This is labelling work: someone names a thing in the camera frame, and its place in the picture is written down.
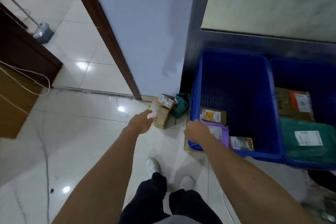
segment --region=left hand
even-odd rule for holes
[[[129,121],[128,127],[136,129],[139,134],[146,133],[154,121],[154,118],[147,119],[147,115],[152,112],[152,110],[145,110],[140,114],[134,115],[134,117]]]

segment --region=mop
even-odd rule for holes
[[[14,4],[16,4],[21,11],[24,12],[25,15],[28,16],[36,25],[37,29],[33,33],[33,38],[38,40],[41,44],[49,42],[51,37],[53,36],[54,32],[50,29],[48,23],[37,23],[31,16],[23,9],[15,0],[12,0]]]

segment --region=hand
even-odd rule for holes
[[[204,140],[214,137],[213,134],[210,133],[208,126],[199,122],[198,119],[195,119],[194,122],[191,120],[188,121],[184,135],[188,140],[198,144],[202,144]]]
[[[134,115],[134,117],[129,121],[128,127],[134,128],[139,132],[139,134],[146,133],[154,121],[154,118],[147,119],[147,115],[152,112],[152,110],[145,110],[140,114]]]

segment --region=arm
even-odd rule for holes
[[[52,224],[117,224],[132,173],[139,134],[153,122],[152,111],[134,116],[118,139],[78,183]]]
[[[206,125],[189,121],[184,133],[203,148],[242,224],[317,223],[283,187],[217,141]]]

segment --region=mop handle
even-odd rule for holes
[[[40,24],[38,24],[26,11],[25,9],[23,9],[15,0],[12,0],[14,4],[16,4],[20,9],[21,11],[23,11],[25,13],[25,15],[28,16],[28,18],[30,18],[39,28],[40,28]]]

